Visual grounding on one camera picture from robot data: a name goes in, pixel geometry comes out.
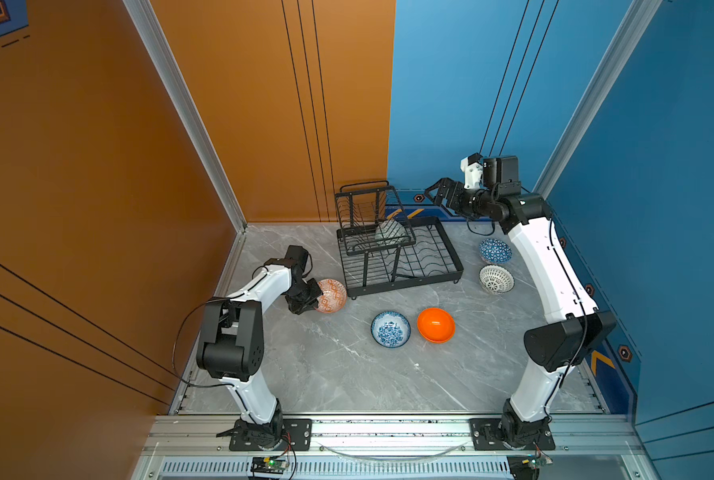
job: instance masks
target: yellow arrow marking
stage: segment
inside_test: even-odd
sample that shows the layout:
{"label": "yellow arrow marking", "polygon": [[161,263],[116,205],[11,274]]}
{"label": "yellow arrow marking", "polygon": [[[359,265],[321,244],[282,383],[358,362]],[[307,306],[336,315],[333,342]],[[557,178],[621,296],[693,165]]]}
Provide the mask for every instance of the yellow arrow marking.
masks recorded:
{"label": "yellow arrow marking", "polygon": [[602,360],[603,363],[607,364],[610,368],[615,369],[616,366],[612,364],[612,360],[601,354],[600,352],[594,350],[592,352],[592,374],[596,376],[596,361]]}

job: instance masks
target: robotic arm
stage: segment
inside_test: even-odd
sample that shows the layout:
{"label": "robotic arm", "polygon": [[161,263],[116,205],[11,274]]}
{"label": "robotic arm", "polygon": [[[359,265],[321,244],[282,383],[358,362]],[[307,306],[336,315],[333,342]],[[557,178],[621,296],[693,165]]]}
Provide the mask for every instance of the robotic arm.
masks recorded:
{"label": "robotic arm", "polygon": [[597,311],[579,282],[544,198],[523,193],[516,157],[472,154],[462,159],[460,168],[465,183],[442,178],[426,189],[426,197],[467,220],[488,216],[498,222],[525,259],[544,306],[547,324],[525,332],[530,359],[501,416],[506,446],[523,448],[548,430],[549,408],[564,379],[601,344],[616,320],[609,312]]}
{"label": "robotic arm", "polygon": [[267,260],[250,283],[205,307],[197,366],[226,385],[241,412],[234,428],[217,436],[240,435],[262,448],[280,443],[282,408],[258,370],[264,354],[263,313],[283,294],[295,314],[316,306],[322,291],[316,280],[304,280],[308,257],[302,246],[290,245],[285,258]]}

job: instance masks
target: rack handle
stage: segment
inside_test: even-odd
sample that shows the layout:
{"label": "rack handle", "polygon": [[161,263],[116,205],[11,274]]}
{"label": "rack handle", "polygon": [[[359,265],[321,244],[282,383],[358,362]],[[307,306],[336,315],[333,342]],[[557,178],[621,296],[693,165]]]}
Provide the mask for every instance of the rack handle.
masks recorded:
{"label": "rack handle", "polygon": [[357,187],[358,185],[370,185],[370,184],[386,184],[386,186],[388,187],[388,186],[389,186],[389,180],[372,180],[372,181],[369,181],[369,182],[359,182],[359,183],[356,183],[356,184],[344,185],[344,186],[341,187],[339,190],[340,190],[341,192],[343,192],[343,191],[344,191],[344,188],[346,188],[346,187]]}

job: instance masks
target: wire rack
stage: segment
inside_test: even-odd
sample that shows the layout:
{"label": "wire rack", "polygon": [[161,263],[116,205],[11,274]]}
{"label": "wire rack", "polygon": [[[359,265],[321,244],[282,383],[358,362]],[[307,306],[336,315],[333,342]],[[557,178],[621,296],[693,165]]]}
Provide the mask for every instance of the wire rack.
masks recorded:
{"label": "wire rack", "polygon": [[343,230],[338,245],[346,292],[352,298],[410,286],[460,280],[464,267],[437,217],[411,218],[415,244],[349,255]]}
{"label": "wire rack", "polygon": [[[396,210],[387,215],[387,201]],[[386,180],[341,187],[335,195],[342,247],[347,256],[392,250],[415,243],[397,191]]]}

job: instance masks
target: lower rack tray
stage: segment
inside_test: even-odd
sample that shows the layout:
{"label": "lower rack tray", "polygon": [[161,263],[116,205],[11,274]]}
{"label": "lower rack tray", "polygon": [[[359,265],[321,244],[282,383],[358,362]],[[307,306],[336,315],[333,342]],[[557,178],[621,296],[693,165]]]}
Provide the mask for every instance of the lower rack tray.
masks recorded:
{"label": "lower rack tray", "polygon": [[[366,235],[378,226],[362,226]],[[389,292],[429,283],[458,283],[464,274],[450,238],[436,216],[410,218],[414,245],[390,250],[347,255],[344,234],[338,230],[338,248],[344,268],[346,293],[353,299],[370,293]]]}

